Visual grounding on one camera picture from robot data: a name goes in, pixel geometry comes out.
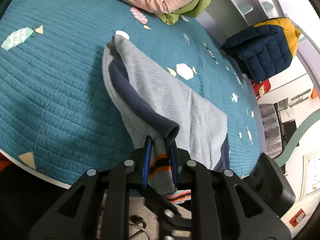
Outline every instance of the quilted bedspread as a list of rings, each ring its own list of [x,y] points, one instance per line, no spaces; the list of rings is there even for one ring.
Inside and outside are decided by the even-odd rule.
[[[103,48],[121,30],[167,71],[195,68],[193,78],[176,78],[227,114],[231,168],[250,173],[259,143],[252,88],[239,70],[195,19],[168,26],[130,9],[119,0],[12,1],[0,21],[0,44],[15,31],[32,31],[14,33],[0,49],[0,149],[18,161],[32,152],[37,171],[67,184],[91,167],[126,159],[131,138],[101,71]]]

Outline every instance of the jacket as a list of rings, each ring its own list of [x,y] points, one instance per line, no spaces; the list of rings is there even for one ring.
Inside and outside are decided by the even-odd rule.
[[[289,19],[274,18],[233,35],[221,49],[257,84],[290,66],[300,34]]]

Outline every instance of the cable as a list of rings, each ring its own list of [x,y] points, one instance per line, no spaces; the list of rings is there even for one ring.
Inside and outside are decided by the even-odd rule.
[[[151,237],[150,233],[149,233],[147,230],[145,230],[143,227],[137,226],[137,225],[135,225],[135,224],[129,224],[129,226],[131,226],[131,227],[133,227],[133,228],[140,229],[141,231],[143,231],[143,232],[147,235],[148,240],[152,240],[152,237]]]

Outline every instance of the metal screw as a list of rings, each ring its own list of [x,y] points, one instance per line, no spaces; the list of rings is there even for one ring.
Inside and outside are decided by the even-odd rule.
[[[225,170],[224,175],[226,175],[227,177],[232,177],[233,176],[233,171],[232,170]]]
[[[164,210],[164,214],[169,218],[174,218],[174,213],[169,209]]]
[[[164,237],[164,240],[174,240],[174,238],[171,237],[171,236],[165,236],[165,237]]]
[[[130,166],[134,165],[134,161],[133,160],[126,160],[124,162],[124,165],[127,166],[127,167],[130,167]]]
[[[90,169],[90,170],[87,170],[87,175],[88,176],[94,176],[96,175],[97,171],[95,169]]]
[[[194,160],[190,160],[190,161],[187,161],[187,165],[190,167],[194,167],[197,165],[197,163]]]

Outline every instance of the bed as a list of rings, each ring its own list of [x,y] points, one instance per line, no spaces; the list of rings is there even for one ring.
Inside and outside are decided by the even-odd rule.
[[[13,0],[0,21],[0,43],[22,28],[24,42],[0,49],[0,149],[67,185],[87,169],[106,170],[133,150],[121,116],[108,97],[101,60],[116,31],[161,67],[196,67],[194,78],[176,77],[227,115],[229,160],[248,175],[265,149],[263,126],[250,82],[219,44],[188,17],[168,26],[120,0]]]

